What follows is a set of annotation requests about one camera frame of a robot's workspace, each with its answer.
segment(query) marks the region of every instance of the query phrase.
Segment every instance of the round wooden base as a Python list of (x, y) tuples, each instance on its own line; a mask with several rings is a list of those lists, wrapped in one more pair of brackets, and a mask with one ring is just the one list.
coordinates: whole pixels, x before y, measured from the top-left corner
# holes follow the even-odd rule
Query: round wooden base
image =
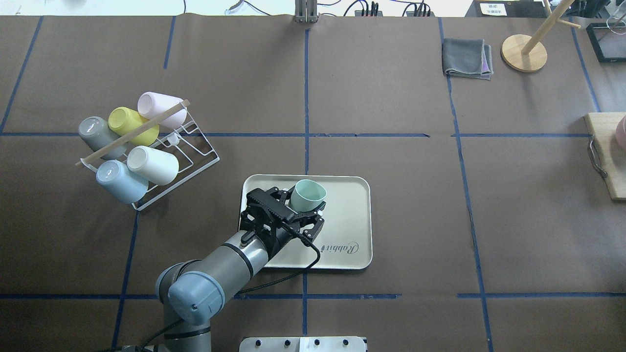
[(531, 36), (516, 34), (502, 43), (502, 59), (512, 68), (522, 72), (538, 71), (548, 61), (548, 53), (543, 44), (537, 43), (527, 55), (521, 53)]

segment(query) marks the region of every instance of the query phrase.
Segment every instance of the black band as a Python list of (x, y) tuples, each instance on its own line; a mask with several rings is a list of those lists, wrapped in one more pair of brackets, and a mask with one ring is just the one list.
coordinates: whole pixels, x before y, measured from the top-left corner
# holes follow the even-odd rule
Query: black band
[(254, 269), (252, 269), (252, 263), (250, 263), (250, 260), (248, 259), (248, 257), (245, 256), (245, 254), (241, 251), (241, 249), (233, 246), (230, 243), (224, 243), (224, 244), (222, 244), (222, 246), (226, 246), (226, 247), (232, 249), (233, 251), (235, 251), (237, 254), (239, 254), (241, 259), (244, 260), (245, 265), (248, 266), (248, 271), (250, 271), (250, 278), (252, 279), (252, 276), (254, 276)]
[(180, 334), (165, 334), (163, 335), (163, 337), (165, 339), (184, 339), (184, 338), (192, 338), (194, 336), (198, 336), (198, 335), (202, 335), (202, 334), (206, 334), (208, 332), (211, 331), (211, 327), (209, 326), (208, 328), (205, 329), (200, 329), (200, 330), (196, 330), (196, 331), (190, 331), (188, 333), (180, 333)]

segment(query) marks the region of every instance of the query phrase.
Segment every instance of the gray towel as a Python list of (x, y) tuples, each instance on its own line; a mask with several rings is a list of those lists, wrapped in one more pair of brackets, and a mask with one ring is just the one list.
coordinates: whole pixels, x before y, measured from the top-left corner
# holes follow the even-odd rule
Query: gray towel
[(450, 76), (490, 80), (491, 46), (482, 39), (443, 39), (443, 72)]

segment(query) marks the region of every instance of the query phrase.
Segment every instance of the wooden mug tree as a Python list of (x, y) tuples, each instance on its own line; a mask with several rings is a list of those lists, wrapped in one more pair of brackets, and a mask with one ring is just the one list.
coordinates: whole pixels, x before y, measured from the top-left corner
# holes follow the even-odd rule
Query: wooden mug tree
[(552, 29), (552, 26), (555, 23), (562, 23), (580, 29), (579, 24), (560, 19), (573, 2), (574, 0), (563, 0), (552, 12), (548, 0), (543, 0), (550, 16), (532, 37), (525, 34), (515, 34), (502, 43), (501, 53), (505, 63), (522, 72), (535, 72), (542, 68), (548, 61), (548, 53), (539, 41)]

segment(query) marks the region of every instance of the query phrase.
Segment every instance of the pink cup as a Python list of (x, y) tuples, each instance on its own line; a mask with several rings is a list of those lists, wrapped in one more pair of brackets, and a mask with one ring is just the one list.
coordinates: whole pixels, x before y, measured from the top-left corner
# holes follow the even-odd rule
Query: pink cup
[(626, 120), (626, 116), (617, 124), (617, 128), (615, 129), (615, 139), (617, 140), (617, 144), (622, 147), (622, 149), (626, 150), (626, 126), (624, 126)]

